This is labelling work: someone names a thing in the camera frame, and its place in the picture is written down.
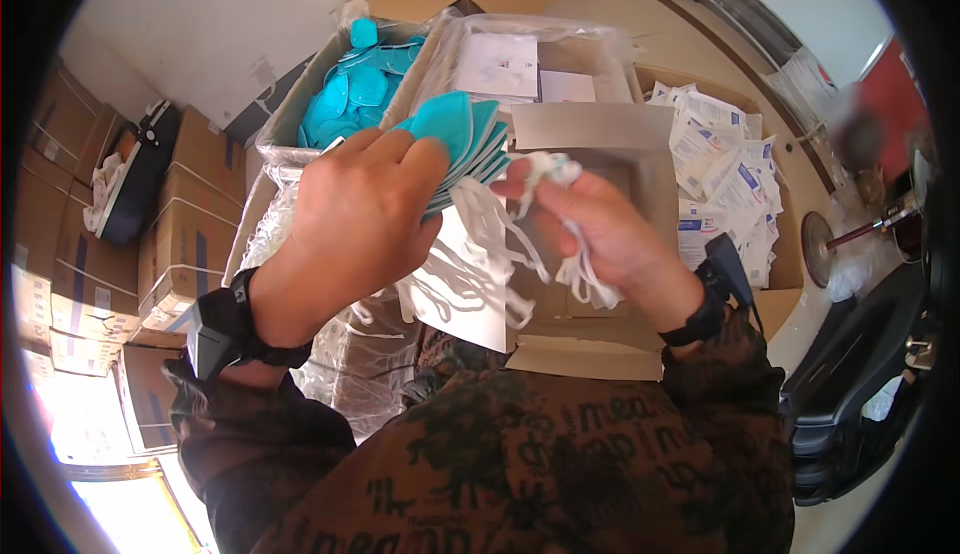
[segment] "wristwatch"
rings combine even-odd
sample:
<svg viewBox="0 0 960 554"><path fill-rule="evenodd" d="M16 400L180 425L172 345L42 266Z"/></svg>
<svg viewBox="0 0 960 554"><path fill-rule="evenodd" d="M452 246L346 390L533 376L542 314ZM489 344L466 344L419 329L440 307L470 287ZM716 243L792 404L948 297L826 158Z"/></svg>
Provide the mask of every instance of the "wristwatch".
<svg viewBox="0 0 960 554"><path fill-rule="evenodd" d="M224 368L252 360L299 368L310 357L313 340L298 347L273 347L258 337L247 298L258 268L237 272L229 287L204 294L191 306L187 356L198 380L216 380Z"/></svg>
<svg viewBox="0 0 960 554"><path fill-rule="evenodd" d="M700 304L700 308L690 315L684 326L660 333L659 336L667 346L673 348L686 346L698 340L707 341L723 329L725 317L723 301L713 289L703 285L703 303Z"/></svg>

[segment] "white wall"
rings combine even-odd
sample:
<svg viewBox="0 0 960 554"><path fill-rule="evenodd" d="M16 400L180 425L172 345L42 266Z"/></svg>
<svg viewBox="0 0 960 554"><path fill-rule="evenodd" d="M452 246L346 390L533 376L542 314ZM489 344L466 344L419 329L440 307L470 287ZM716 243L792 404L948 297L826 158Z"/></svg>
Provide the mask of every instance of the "white wall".
<svg viewBox="0 0 960 554"><path fill-rule="evenodd" d="M878 0L760 0L808 47L837 88L856 81L893 33Z"/></svg>
<svg viewBox="0 0 960 554"><path fill-rule="evenodd" d="M147 106L161 97L82 19L75 19L63 36L59 55L94 97L113 106L128 121L137 123Z"/></svg>
<svg viewBox="0 0 960 554"><path fill-rule="evenodd" d="M78 20L161 95L224 128L326 43L343 1L86 0Z"/></svg>

